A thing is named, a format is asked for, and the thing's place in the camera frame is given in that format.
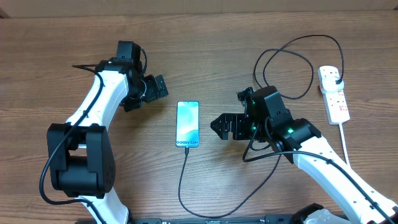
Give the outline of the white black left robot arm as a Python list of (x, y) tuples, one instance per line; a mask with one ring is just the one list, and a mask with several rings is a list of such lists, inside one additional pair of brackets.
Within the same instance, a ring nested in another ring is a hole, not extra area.
[(146, 53), (132, 41), (118, 42), (116, 56), (96, 65), (78, 65), (94, 73), (93, 85), (83, 103), (64, 123), (53, 123), (47, 131), (49, 158), (39, 180), (41, 197), (45, 176), (55, 190), (69, 198), (62, 204), (81, 203), (94, 223), (133, 223), (132, 213), (115, 189), (116, 163), (108, 129), (118, 107), (126, 112), (142, 107), (169, 93), (162, 75), (146, 75)]

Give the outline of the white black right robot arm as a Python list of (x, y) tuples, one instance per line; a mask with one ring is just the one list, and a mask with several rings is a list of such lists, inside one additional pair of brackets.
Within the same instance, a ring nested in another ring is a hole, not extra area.
[(284, 155), (306, 172), (335, 201), (351, 223), (397, 223), (397, 204), (378, 193), (331, 148), (307, 119), (293, 119), (274, 86), (238, 93), (243, 113), (223, 113), (210, 124), (222, 139), (268, 142), (272, 152), (258, 159)]

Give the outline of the blue Galaxy smartphone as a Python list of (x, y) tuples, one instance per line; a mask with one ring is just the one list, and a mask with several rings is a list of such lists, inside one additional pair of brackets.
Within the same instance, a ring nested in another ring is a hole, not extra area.
[(176, 140), (177, 147), (198, 147), (199, 135), (199, 102), (179, 101), (177, 103)]

